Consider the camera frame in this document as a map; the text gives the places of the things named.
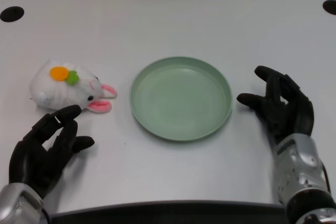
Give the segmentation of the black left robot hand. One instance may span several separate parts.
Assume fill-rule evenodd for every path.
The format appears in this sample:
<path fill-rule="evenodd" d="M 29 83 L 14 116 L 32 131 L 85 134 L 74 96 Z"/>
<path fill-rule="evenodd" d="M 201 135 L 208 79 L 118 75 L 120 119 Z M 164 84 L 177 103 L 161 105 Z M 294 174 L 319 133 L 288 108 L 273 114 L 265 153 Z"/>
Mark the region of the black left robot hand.
<path fill-rule="evenodd" d="M 70 105 L 45 114 L 16 144 L 9 163 L 9 183 L 26 184 L 45 198 L 70 159 L 94 144 L 89 136 L 77 136 L 75 118 L 81 112 L 80 106 Z"/>

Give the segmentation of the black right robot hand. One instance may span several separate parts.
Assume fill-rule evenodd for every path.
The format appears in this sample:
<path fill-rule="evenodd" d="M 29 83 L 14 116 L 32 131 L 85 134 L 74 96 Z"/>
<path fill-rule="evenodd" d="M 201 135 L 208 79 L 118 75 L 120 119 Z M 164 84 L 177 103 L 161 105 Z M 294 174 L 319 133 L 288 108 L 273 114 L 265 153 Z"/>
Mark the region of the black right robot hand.
<path fill-rule="evenodd" d="M 254 110 L 266 124 L 275 144 L 291 134 L 310 136 L 314 125 L 311 101 L 287 75 L 274 69 L 258 66 L 255 74 L 266 82 L 264 96 L 241 93 L 237 101 Z"/>

